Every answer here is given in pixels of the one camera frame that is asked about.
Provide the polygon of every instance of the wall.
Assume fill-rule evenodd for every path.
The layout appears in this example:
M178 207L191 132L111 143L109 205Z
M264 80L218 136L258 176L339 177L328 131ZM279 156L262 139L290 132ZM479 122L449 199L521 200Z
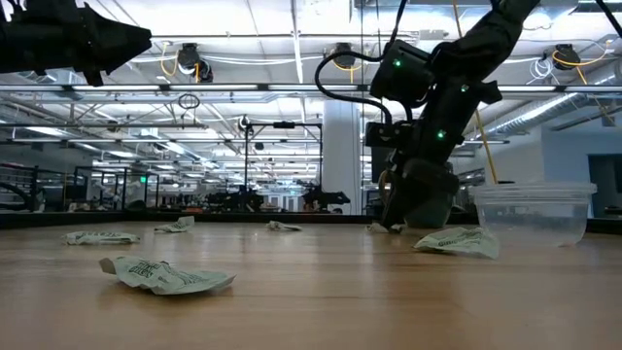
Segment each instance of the wall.
M493 162L500 181L531 183L544 180L541 131L534 128L527 135L507 138L507 145L491 145ZM452 158L454 172L461 174L471 170L486 168L486 183L493 183L486 150L481 147L474 158Z
M547 131L542 135L546 181L590 182L588 156L622 154L620 130L598 133Z

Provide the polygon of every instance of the plastic container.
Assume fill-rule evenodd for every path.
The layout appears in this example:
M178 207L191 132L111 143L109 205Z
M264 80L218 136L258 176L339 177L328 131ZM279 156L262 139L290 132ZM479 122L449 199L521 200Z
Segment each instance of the plastic container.
M596 185L533 183L473 188L482 228L503 245L569 246L583 238Z

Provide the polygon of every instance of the metal frame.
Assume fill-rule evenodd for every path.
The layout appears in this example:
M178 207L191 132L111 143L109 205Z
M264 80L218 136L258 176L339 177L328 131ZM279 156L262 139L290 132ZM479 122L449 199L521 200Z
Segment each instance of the metal frame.
M368 84L329 84L326 89L334 91L368 92ZM500 92L505 93L565 93L565 92L622 92L622 86L515 86L500 85ZM318 87L313 84L171 84L171 85L108 85L92 87L83 85L0 85L0 92L318 92Z
M257 139L257 136L267 127L273 127L273 128L277 128L277 129L285 129L284 127L280 127L280 124L285 125L282 122L249 122L246 126L246 128L244 129L244 187L246 189L246 191L248 191L249 188L249 144L253 141L256 142L263 142L263 143L270 143L270 142L266 142L265 139ZM320 173L320 186L322 185L322 167L323 167L323 163L324 163L324 157L323 157L323 153L324 153L324 125L321 124L320 122L289 122L287 123L288 126L293 126L293 127L302 127L304 128L304 130L312 135L313 140L300 140L300 141L304 141L303 143L317 143L320 145L320 154L319 154L319 168L318 168L318 172ZM255 132L255 134L253 135L253 137L251 139L249 139L249 130L253 127L253 126L257 126L259 127L259 130ZM313 135L313 132L311 132L309 130L309 127L317 127L320 129L320 138L316 137L315 135ZM291 142L291 141L296 141L296 140L281 140L281 142Z
M106 171L106 170L102 170L105 167L97 167L97 166L76 166L74 169L74 186L77 186L77 176L78 176L78 172L80 170L85 170L85 171L90 171L90 172L98 172L101 173L102 175L102 185L103 185L103 179L104 179L104 175L105 174L111 174L111 175L115 175L115 193L117 193L117 190L119 189L119 177L121 176L120 173L118 172L112 172L112 171ZM127 175L138 175L138 176L143 176L145 175L147 177L147 180L145 182L145 194L144 194L144 200L145 200L145 205L147 205L147 197L148 197L148 192L149 192L149 177L150 176L155 176L156 180L155 180L155 207L157 207L157 204L159 202L159 174L151 172L151 171L146 171L146 172L133 172L133 171L127 171L128 168L125 167L123 169L123 188L122 188L122 192L121 192L121 210L125 210L125 195L127 192ZM99 194L99 200L101 202L103 198L103 191L100 190L100 194Z

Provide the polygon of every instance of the wooden table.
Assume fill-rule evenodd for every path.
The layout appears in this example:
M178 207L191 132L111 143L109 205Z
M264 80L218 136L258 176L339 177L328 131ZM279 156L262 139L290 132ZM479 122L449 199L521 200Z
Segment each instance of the wooden table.
M622 349L622 237L488 261L362 226L159 224L0 231L0 349ZM60 243L79 229L143 241ZM121 255L238 277L217 297L157 297L99 270Z

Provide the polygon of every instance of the white wrapper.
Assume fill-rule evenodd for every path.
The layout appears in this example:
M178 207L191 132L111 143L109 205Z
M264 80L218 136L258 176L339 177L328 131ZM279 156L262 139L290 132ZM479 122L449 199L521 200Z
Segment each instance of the white wrapper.
M78 231L60 237L69 245L81 244L131 244L140 242L134 234L108 231Z
M449 228L427 235L416 245L416 249L467 253L496 259L499 257L499 240L482 228Z
M168 233L178 233L178 232L187 232L190 228L194 226L194 217L184 217L179 218L177 223L170 225L162 225L154 228L156 231L168 232Z
M233 282L235 275L222 272L176 270L168 262L150 262L135 257L99 261L101 270L116 274L129 287L149 289L159 296L218 290Z
M391 229L397 232L401 232L402 227L400 225L393 225ZM389 233L389 231L382 227L382 225L378 223L373 223L367 227L367 231L371 233Z
M268 230L302 230L302 227L294 226L294 225L285 225L279 222L269 222L268 225L265 226Z

